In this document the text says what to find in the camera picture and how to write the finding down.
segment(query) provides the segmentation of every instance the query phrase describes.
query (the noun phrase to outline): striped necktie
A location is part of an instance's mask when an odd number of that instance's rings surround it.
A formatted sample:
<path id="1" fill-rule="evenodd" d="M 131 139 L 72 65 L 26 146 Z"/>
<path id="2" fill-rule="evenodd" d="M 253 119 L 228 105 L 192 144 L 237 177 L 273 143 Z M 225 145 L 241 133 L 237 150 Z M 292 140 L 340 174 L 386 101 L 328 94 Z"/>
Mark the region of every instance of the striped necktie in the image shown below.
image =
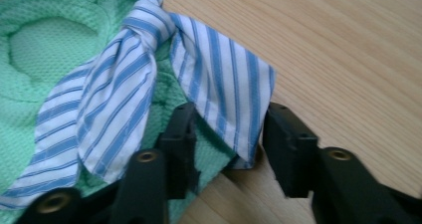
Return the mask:
<path id="1" fill-rule="evenodd" d="M 73 186 L 82 165 L 108 183 L 122 177 L 141 147 L 157 74 L 154 52 L 168 39 L 185 96 L 237 152 L 233 166 L 252 167 L 273 69 L 208 26 L 165 12 L 161 3 L 137 1 L 106 48 L 52 89 L 38 115 L 35 154 L 0 196 L 0 208 L 24 208 L 44 192 Z"/>

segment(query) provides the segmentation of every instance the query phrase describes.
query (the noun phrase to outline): black mechanical part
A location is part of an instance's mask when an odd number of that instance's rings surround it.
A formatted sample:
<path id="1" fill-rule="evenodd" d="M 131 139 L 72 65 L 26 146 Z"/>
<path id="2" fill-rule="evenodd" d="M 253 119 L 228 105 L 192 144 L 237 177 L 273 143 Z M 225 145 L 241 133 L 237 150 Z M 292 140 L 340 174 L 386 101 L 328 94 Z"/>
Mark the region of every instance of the black mechanical part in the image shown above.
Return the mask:
<path id="1" fill-rule="evenodd" d="M 389 195 L 351 152 L 327 147 L 319 151 L 313 200 L 317 223 L 410 224 L 411 216 Z M 320 202 L 332 202 L 331 210 L 321 211 Z M 336 219 L 326 217 L 336 213 Z"/>
<path id="2" fill-rule="evenodd" d="M 287 197 L 308 197 L 317 158 L 317 136 L 287 107 L 270 103 L 263 147 Z"/>
<path id="3" fill-rule="evenodd" d="M 270 104 L 263 141 L 285 195 L 314 192 L 316 223 L 422 223 L 422 200 L 379 184 L 345 149 L 319 149 L 317 137 L 284 106 Z"/>
<path id="4" fill-rule="evenodd" d="M 136 152 L 120 184 L 109 223 L 168 223 L 165 168 L 160 150 Z"/>
<path id="5" fill-rule="evenodd" d="M 169 199 L 184 199 L 186 190 L 198 192 L 200 172 L 195 168 L 195 119 L 194 103 L 174 109 L 170 122 L 156 142 L 167 160 L 167 195 Z"/>

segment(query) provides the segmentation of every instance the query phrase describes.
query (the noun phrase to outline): wooden surface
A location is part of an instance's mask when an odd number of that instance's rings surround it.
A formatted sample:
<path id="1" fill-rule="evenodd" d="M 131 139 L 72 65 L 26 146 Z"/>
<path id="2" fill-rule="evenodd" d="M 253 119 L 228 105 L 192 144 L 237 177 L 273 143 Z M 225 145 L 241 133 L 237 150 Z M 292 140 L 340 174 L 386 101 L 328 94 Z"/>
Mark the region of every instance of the wooden surface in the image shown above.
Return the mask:
<path id="1" fill-rule="evenodd" d="M 278 72 L 273 101 L 321 146 L 344 147 L 376 178 L 422 191 L 422 0 L 164 0 L 235 39 Z M 225 171 L 180 223 L 314 223 L 286 200 L 264 154 Z"/>

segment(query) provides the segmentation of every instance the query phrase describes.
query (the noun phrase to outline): tie knot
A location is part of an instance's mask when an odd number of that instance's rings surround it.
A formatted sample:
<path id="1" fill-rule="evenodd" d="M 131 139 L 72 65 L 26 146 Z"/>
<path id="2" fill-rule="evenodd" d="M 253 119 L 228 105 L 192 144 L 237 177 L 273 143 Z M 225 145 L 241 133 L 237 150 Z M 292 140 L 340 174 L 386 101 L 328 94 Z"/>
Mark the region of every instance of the tie knot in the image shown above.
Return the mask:
<path id="1" fill-rule="evenodd" d="M 170 38 L 175 25 L 170 15 L 148 0 L 137 1 L 123 20 L 123 27 L 139 34 L 142 42 L 153 51 Z"/>

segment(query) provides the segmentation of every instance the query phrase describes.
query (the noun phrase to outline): mounting hole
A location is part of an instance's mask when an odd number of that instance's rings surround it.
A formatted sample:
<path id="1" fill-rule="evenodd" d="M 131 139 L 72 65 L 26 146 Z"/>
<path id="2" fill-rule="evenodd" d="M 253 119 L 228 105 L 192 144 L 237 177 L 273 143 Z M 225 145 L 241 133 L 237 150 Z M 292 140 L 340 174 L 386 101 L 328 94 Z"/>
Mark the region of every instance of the mounting hole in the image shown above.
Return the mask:
<path id="1" fill-rule="evenodd" d="M 348 154 L 345 151 L 339 150 L 339 149 L 332 150 L 328 154 L 329 154 L 329 156 L 331 156 L 332 158 L 337 159 L 337 160 L 341 160 L 341 161 L 351 160 L 350 154 Z"/>
<path id="2" fill-rule="evenodd" d="M 157 158 L 157 154 L 152 151 L 145 151 L 143 153 L 140 153 L 137 156 L 137 161 L 139 162 L 150 162 L 152 160 L 155 160 Z"/>
<path id="3" fill-rule="evenodd" d="M 59 211 L 68 205 L 71 199 L 72 198 L 68 193 L 54 193 L 38 204 L 37 211 L 43 214 Z"/>

